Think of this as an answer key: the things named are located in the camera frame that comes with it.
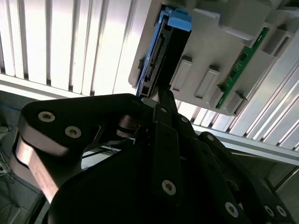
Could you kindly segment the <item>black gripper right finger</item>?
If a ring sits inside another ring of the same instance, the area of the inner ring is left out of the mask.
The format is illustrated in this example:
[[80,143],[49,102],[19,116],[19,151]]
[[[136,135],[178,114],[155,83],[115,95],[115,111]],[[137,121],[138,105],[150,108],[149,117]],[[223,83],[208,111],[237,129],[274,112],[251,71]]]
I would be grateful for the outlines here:
[[173,124],[178,131],[187,163],[198,172],[202,190],[194,198],[203,209],[204,221],[213,224],[290,224],[283,203],[211,133],[197,135],[190,121],[178,113],[171,91],[166,93]]

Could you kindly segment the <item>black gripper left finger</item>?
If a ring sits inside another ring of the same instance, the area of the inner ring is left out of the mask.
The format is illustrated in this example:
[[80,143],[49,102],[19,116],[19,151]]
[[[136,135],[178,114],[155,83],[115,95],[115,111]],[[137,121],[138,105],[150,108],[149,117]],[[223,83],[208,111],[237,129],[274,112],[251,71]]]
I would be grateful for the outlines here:
[[14,155],[51,205],[72,177],[136,146],[179,146],[166,93],[154,106],[132,94],[36,101],[21,110]]

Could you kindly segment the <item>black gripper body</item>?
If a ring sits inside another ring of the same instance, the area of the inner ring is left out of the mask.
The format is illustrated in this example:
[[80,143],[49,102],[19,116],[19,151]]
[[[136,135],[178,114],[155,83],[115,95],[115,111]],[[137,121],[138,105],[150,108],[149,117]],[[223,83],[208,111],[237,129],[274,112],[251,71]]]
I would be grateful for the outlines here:
[[136,146],[68,180],[50,224],[212,224],[194,198],[203,187],[178,143]]

